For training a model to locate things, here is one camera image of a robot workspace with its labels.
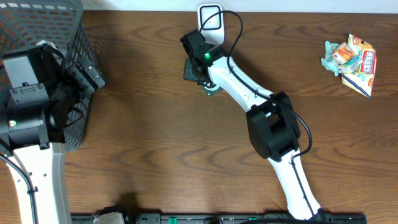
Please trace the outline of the round can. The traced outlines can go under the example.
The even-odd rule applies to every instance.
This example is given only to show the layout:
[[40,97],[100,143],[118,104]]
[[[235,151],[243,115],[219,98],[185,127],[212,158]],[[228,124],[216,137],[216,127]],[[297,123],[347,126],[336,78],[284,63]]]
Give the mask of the round can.
[[206,96],[211,97],[222,90],[222,87],[216,84],[211,84],[210,86],[202,86]]

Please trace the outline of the teal packet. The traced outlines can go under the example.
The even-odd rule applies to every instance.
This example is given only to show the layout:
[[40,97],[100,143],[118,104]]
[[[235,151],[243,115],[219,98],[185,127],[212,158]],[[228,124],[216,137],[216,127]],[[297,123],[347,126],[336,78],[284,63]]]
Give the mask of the teal packet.
[[329,41],[325,42],[325,57],[321,58],[321,64],[326,70],[334,73],[338,76],[338,65],[339,63],[333,58],[332,53],[339,47],[339,44],[331,43]]

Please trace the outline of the orange tissue pack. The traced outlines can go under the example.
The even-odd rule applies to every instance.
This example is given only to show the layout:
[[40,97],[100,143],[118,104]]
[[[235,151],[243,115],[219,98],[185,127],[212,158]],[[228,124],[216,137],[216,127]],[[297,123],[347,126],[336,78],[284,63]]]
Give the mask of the orange tissue pack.
[[346,42],[340,44],[331,54],[331,56],[340,64],[343,65],[348,62],[353,56],[354,51],[348,46]]

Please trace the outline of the white blue snack bag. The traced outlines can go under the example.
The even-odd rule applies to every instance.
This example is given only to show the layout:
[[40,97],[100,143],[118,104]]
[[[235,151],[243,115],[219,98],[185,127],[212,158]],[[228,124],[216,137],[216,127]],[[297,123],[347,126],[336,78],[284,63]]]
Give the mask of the white blue snack bag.
[[371,98],[377,65],[376,49],[370,43],[352,34],[349,34],[348,46],[354,51],[354,56],[361,56],[363,62],[354,72],[341,73],[341,82],[365,97]]

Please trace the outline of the small green white carton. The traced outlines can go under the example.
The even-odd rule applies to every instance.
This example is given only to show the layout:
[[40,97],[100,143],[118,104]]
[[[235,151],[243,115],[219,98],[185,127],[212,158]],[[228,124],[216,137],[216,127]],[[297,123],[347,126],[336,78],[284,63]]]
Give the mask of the small green white carton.
[[343,65],[337,66],[338,73],[352,73],[358,69],[362,62],[361,56],[354,56]]

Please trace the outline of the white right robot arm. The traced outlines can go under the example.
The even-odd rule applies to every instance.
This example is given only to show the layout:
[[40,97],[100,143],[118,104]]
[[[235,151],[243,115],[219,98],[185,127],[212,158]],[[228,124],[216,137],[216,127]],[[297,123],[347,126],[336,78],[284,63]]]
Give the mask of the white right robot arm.
[[206,42],[195,29],[180,39],[199,84],[224,89],[246,114],[249,140],[274,168],[287,199],[289,213],[311,220],[320,209],[302,167],[299,138],[304,120],[283,91],[274,94],[247,76],[221,46]]

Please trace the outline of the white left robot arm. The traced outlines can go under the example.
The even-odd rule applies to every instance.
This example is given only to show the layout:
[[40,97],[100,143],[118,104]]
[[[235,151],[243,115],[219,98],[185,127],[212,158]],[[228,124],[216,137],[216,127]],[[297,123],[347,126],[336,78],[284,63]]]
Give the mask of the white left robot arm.
[[68,113],[80,90],[65,57],[42,42],[3,56],[15,105],[1,112],[1,154],[11,171],[23,223],[71,223],[65,185]]

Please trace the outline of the white barcode scanner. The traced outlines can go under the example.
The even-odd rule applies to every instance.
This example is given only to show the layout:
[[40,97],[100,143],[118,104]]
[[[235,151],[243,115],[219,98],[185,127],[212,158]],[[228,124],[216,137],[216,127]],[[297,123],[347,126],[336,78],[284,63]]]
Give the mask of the white barcode scanner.
[[221,45],[224,42],[224,19],[220,4],[202,4],[197,9],[198,29],[206,42]]

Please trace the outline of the grey plastic mesh basket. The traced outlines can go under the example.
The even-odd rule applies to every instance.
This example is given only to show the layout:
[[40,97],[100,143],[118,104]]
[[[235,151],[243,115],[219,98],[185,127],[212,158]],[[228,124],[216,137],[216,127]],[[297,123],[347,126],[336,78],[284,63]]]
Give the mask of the grey plastic mesh basket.
[[[2,55],[8,51],[35,45],[41,40],[55,44],[64,54],[67,66],[86,56],[97,64],[97,58],[85,32],[81,18],[82,1],[20,1],[1,0],[1,110],[14,106],[9,89],[11,83],[2,68]],[[76,151],[83,143],[93,95],[75,105],[83,112],[68,114],[70,122],[65,129],[65,150]]]

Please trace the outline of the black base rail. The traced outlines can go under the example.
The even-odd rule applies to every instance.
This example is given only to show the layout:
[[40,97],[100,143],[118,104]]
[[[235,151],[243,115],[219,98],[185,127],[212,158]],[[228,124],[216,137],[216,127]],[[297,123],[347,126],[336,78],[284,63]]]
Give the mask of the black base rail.
[[73,224],[265,224],[265,223],[326,223],[326,224],[367,224],[365,215],[332,215],[320,213],[311,220],[296,220],[286,213],[265,215],[161,215],[140,213],[129,218],[122,213],[103,215],[72,215]]

